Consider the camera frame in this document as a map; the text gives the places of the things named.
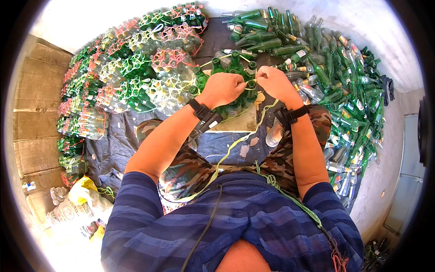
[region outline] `hand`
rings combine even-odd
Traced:
[[[209,77],[204,90],[195,99],[209,109],[229,104],[239,97],[246,88],[243,76],[217,73]]]
[[[261,66],[257,71],[257,83],[273,98],[284,102],[287,109],[298,109],[304,104],[302,98],[285,76],[277,68]]]

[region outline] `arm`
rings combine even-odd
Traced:
[[[301,97],[284,73],[276,68],[262,66],[257,72],[257,83],[272,97],[281,100],[287,109],[297,110],[304,105]],[[293,166],[301,198],[313,185],[328,182],[325,159],[308,114],[291,124],[293,138]]]
[[[195,99],[199,104],[214,109],[236,100],[245,87],[241,75],[217,73],[208,79],[204,91]],[[125,173],[141,172],[157,183],[160,174],[170,166],[198,121],[189,105],[177,111],[145,138],[128,161]]]

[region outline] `blue striped shirt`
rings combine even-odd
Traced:
[[[219,195],[216,184],[223,188],[216,215],[186,271],[214,271],[240,239],[253,244],[272,271],[335,271],[328,240],[311,217],[264,177],[247,172],[218,177],[195,203],[165,216],[154,181],[127,173],[103,237],[103,268],[179,271],[210,219]],[[331,186],[322,182],[311,187],[304,204],[349,259],[347,271],[360,271],[361,236]]]

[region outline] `person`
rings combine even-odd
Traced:
[[[282,71],[262,66],[256,78],[288,110],[304,105]],[[217,73],[195,99],[214,109],[234,101],[245,87],[241,75]],[[322,153],[331,116],[320,105],[309,109],[291,124],[291,133],[282,133],[258,171],[230,168],[192,203],[166,215],[159,194],[173,199],[192,195],[204,188],[215,169],[183,147],[199,122],[190,105],[163,122],[139,125],[141,144],[127,163],[103,237],[103,268],[360,271],[361,236],[329,184]]]

